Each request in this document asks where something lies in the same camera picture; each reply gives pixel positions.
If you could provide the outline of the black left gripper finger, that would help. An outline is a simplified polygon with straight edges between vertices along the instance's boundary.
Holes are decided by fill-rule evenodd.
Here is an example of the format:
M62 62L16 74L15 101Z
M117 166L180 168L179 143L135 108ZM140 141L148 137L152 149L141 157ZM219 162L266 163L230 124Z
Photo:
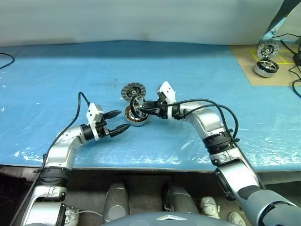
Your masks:
M115 118L116 116L118 116L121 113L120 110L113 110L107 113L103 114L103 119L104 120L108 120L108 119L112 119Z
M121 133L125 132L130 127L130 124L122 124L117 126L113 130L109 130L109 136L115 137L117 135L120 135Z

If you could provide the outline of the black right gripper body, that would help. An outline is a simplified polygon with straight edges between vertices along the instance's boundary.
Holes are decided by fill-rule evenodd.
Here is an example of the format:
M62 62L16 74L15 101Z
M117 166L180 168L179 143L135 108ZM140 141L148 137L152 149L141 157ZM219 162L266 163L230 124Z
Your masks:
M160 98L157 100L157 106L158 106L158 117L159 118L168 118L167 112L168 112L168 107L162 106L162 105L167 105L167 101L162 101Z

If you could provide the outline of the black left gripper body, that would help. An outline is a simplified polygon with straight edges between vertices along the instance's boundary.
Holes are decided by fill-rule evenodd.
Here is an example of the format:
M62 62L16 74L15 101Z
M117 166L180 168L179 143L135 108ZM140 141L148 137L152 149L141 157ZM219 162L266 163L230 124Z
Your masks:
M106 137L110 134L108 128L106 128L107 122L105 119L101 118L99 122L95 123L96 136L95 139L100 139Z

